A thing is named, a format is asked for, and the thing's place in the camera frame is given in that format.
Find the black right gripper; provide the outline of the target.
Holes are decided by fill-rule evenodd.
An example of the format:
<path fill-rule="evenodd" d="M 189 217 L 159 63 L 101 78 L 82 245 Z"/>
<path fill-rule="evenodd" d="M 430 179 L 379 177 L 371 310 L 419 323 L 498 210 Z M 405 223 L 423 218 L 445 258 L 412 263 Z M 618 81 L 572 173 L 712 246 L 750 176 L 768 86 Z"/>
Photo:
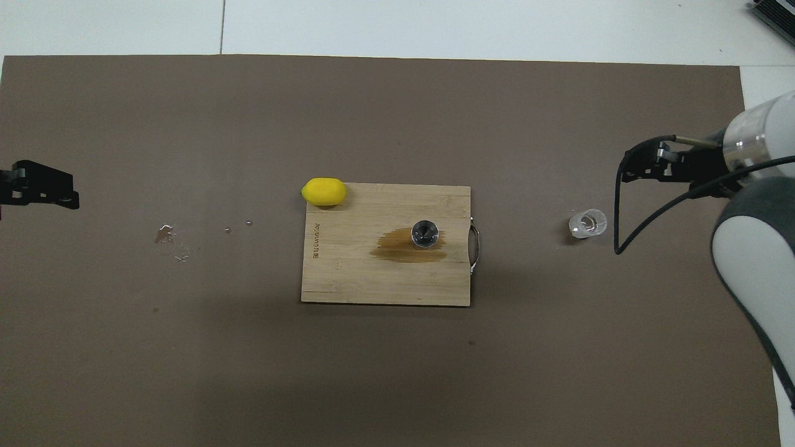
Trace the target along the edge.
<path fill-rule="evenodd" d="M 625 151 L 621 160 L 621 182 L 631 182 L 643 178 L 648 169 L 656 164 L 656 151 L 660 144 L 660 181 L 678 181 L 677 173 L 682 174 L 689 183 L 688 198 L 696 200 L 704 197 L 719 199 L 733 198 L 743 186 L 736 180 L 724 181 L 712 189 L 698 194 L 693 190 L 708 181 L 730 173 L 724 158 L 723 147 L 714 149 L 692 147 L 681 151 L 672 150 L 668 142 L 645 140 Z"/>

